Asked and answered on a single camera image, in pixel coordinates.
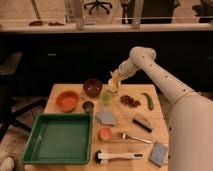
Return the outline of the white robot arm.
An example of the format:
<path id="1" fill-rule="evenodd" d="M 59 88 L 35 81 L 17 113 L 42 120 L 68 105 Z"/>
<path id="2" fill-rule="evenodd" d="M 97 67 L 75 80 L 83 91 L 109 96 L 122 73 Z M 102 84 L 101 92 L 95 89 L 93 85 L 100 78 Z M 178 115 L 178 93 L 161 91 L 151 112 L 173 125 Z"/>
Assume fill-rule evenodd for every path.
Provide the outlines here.
<path id="1" fill-rule="evenodd" d="M 143 70 L 172 105 L 169 120 L 168 171 L 213 171 L 213 101 L 154 62 L 153 48 L 136 46 L 111 73 L 108 83 L 121 82 Z"/>

